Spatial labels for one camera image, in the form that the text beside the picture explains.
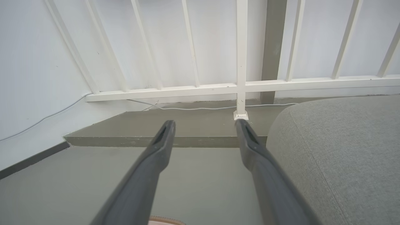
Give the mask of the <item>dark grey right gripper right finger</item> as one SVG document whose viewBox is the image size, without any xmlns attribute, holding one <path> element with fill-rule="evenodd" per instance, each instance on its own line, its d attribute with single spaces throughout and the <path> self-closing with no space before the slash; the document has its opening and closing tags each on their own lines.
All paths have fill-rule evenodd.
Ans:
<svg viewBox="0 0 400 225">
<path fill-rule="evenodd" d="M 251 172 L 265 225 L 320 225 L 314 211 L 261 143 L 250 124 L 235 122 L 244 166 Z"/>
</svg>

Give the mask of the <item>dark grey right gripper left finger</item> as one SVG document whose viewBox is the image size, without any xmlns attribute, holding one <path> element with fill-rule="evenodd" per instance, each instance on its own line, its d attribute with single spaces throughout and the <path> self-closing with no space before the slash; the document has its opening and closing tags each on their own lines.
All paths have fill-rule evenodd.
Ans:
<svg viewBox="0 0 400 225">
<path fill-rule="evenodd" d="M 176 131 L 166 121 L 118 183 L 92 225 L 147 225 L 159 175 L 167 167 Z"/>
</svg>

